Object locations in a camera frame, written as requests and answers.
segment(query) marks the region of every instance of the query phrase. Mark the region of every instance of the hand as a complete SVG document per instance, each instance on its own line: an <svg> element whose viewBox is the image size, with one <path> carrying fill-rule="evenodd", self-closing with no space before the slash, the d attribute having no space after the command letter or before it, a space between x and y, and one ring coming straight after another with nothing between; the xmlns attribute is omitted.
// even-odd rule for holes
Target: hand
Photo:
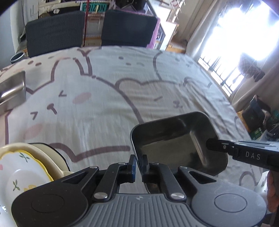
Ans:
<svg viewBox="0 0 279 227"><path fill-rule="evenodd" d="M279 197L275 195L275 186L273 184L273 175L269 171L267 175L267 208L270 212L274 213L279 205Z"/></svg>

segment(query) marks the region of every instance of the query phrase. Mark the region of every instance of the green sign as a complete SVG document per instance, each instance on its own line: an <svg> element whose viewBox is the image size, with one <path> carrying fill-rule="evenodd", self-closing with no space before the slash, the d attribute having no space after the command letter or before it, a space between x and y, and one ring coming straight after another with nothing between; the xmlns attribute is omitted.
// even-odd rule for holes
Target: green sign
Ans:
<svg viewBox="0 0 279 227"><path fill-rule="evenodd" d="M83 2L81 3L80 10L83 12L86 12L87 8L87 3ZM98 3L98 2L90 2L89 3L89 12L90 13L104 13L109 9L109 4L108 3Z"/></svg>

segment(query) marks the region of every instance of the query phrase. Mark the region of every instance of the plate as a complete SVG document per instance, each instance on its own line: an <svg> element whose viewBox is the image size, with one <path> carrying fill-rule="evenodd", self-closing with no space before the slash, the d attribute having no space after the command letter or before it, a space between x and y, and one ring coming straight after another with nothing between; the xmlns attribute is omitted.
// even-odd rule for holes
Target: plate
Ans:
<svg viewBox="0 0 279 227"><path fill-rule="evenodd" d="M7 153L8 151L15 152L18 150L27 151L35 159L40 160L42 164L47 168L48 173L51 175L51 177L54 180L72 174L72 172L68 171L69 169L67 168L67 166L65 168L65 165L64 166L61 165L60 161L57 160L57 157L55 155L52 155L52 153L55 151L52 152L47 151L43 146L37 147L28 143L7 144L0 148L0 158L2 157L3 154Z"/></svg>
<svg viewBox="0 0 279 227"><path fill-rule="evenodd" d="M45 166L24 150L0 157L0 226L16 227L11 205L21 193L53 181Z"/></svg>

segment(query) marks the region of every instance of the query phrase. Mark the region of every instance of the pink cheek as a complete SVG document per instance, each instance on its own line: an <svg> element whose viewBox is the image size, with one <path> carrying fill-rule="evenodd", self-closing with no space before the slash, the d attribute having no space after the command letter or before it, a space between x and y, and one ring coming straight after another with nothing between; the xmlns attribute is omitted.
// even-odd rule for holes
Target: pink cheek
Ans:
<svg viewBox="0 0 279 227"><path fill-rule="evenodd" d="M28 128L24 133L24 139L29 140L35 138L43 129L43 124L36 124Z"/></svg>
<svg viewBox="0 0 279 227"><path fill-rule="evenodd" d="M73 104L81 104L84 103L85 101L87 101L88 99L90 99L92 96L92 94L90 92L84 92L81 93L80 95L76 96L73 99Z"/></svg>

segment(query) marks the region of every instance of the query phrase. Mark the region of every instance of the cartoon print bedsheet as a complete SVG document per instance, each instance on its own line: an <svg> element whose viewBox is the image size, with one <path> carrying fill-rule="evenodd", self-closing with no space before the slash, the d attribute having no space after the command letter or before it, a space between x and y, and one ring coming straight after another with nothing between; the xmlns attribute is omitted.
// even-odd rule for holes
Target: cartoon print bedsheet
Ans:
<svg viewBox="0 0 279 227"><path fill-rule="evenodd" d="M236 112L188 56L133 47L72 48L26 59L27 101L0 116L0 145L42 142L76 172L128 161L139 123L205 112L221 139L250 139ZM229 158L218 177L253 189L262 169ZM121 192L146 193L140 178Z"/></svg>

